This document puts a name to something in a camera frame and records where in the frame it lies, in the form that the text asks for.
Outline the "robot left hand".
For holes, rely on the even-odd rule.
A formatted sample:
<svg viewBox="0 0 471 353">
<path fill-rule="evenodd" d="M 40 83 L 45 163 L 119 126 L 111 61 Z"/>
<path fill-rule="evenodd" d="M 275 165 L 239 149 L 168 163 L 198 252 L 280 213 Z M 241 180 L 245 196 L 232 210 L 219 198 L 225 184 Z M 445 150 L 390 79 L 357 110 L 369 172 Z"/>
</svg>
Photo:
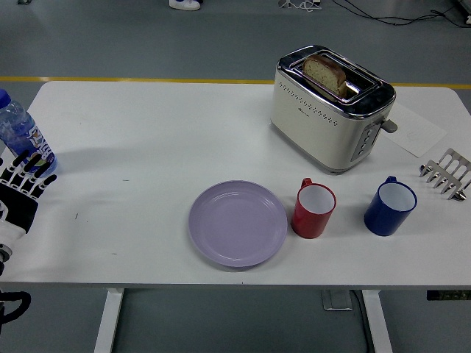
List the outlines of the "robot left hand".
<svg viewBox="0 0 471 353">
<path fill-rule="evenodd" d="M 27 234 L 38 210 L 38 199 L 57 176 L 46 175 L 47 162 L 33 171 L 39 154 L 28 160 L 21 152 L 1 173 L 1 250 L 9 251 L 14 242 Z"/>
</svg>

